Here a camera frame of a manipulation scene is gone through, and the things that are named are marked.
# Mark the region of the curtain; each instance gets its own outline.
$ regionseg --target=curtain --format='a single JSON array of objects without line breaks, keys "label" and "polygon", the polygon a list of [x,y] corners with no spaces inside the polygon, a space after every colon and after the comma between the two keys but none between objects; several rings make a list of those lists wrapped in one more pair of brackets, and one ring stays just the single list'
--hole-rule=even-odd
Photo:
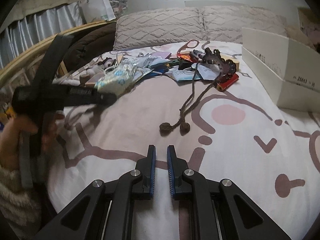
[{"label": "curtain", "polygon": [[0,67],[56,33],[85,24],[78,2],[28,15],[0,34]]}]

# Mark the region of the red packet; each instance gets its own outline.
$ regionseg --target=red packet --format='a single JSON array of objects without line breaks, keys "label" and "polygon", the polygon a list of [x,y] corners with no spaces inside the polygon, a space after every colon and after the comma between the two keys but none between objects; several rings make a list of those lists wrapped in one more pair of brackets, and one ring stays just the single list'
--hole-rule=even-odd
[{"label": "red packet", "polygon": [[190,62],[193,62],[193,63],[197,63],[197,61],[193,60],[190,55],[188,54],[182,54],[182,53],[177,53],[177,56],[184,59],[184,60],[187,60],[187,61],[190,61]]}]

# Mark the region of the pink circle pattern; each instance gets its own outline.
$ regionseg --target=pink circle pattern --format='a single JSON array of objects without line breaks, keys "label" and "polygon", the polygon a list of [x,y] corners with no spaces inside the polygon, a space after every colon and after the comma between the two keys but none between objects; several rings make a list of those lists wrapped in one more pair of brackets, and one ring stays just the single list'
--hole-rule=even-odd
[{"label": "pink circle pattern", "polygon": [[211,116],[218,124],[233,125],[239,124],[245,119],[245,111],[238,107],[224,104],[214,108],[211,112]]}]

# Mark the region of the metal screw head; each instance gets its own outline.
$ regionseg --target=metal screw head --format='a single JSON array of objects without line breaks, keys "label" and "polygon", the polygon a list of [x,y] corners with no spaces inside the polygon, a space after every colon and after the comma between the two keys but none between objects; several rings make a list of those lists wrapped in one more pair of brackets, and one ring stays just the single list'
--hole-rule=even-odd
[{"label": "metal screw head", "polygon": [[96,179],[95,181],[92,182],[92,186],[94,187],[100,187],[102,185],[102,180]]},{"label": "metal screw head", "polygon": [[132,170],[130,171],[131,176],[137,177],[140,175],[140,171],[139,170]]},{"label": "metal screw head", "polygon": [[187,169],[184,171],[184,174],[186,174],[187,176],[192,176],[193,174],[195,174],[195,172],[191,169]]},{"label": "metal screw head", "polygon": [[223,186],[230,187],[232,185],[232,182],[230,179],[224,179],[222,181],[222,184],[223,184]]}]

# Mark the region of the wooden bed frame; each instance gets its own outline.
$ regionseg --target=wooden bed frame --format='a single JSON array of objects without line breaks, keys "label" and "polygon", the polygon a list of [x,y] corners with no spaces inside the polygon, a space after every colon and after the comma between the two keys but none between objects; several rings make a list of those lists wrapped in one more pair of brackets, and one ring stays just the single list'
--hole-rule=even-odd
[{"label": "wooden bed frame", "polygon": [[[85,25],[81,25],[78,27],[74,27],[71,29],[68,29],[66,31],[61,32],[60,34],[73,34],[76,39],[80,39],[83,36],[87,35],[93,30],[96,30],[100,27],[103,27],[107,24],[114,23],[116,20],[112,21],[98,21],[94,23],[89,23]],[[39,60],[42,59],[43,54],[46,52],[48,47],[50,46],[53,39],[56,37],[57,34],[52,35],[37,44],[33,45],[23,53],[21,53],[18,57],[16,57],[13,61],[11,61],[8,65],[6,65],[2,70],[0,70],[0,88],[2,88],[6,83],[9,81],[9,79],[18,71],[20,71],[24,67],[31,66],[35,63],[37,63]],[[66,74],[67,70],[66,67],[62,61],[60,64],[59,70],[60,75]]]}]

